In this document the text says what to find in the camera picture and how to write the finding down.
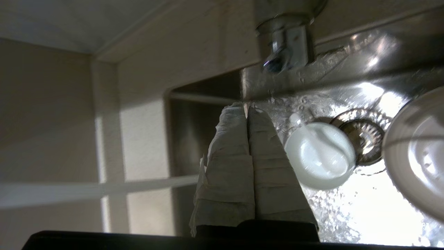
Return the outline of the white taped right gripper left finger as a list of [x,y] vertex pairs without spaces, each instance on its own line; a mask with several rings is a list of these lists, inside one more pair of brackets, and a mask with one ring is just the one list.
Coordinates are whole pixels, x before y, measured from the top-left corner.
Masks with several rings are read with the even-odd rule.
[[253,162],[243,104],[225,106],[215,129],[200,161],[189,223],[193,237],[203,228],[236,228],[255,217]]

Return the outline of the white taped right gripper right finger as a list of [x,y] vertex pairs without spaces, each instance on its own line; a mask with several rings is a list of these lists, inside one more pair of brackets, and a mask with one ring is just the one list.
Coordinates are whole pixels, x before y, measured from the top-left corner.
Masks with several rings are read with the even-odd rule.
[[269,115],[249,107],[249,153],[253,160],[255,217],[319,225]]

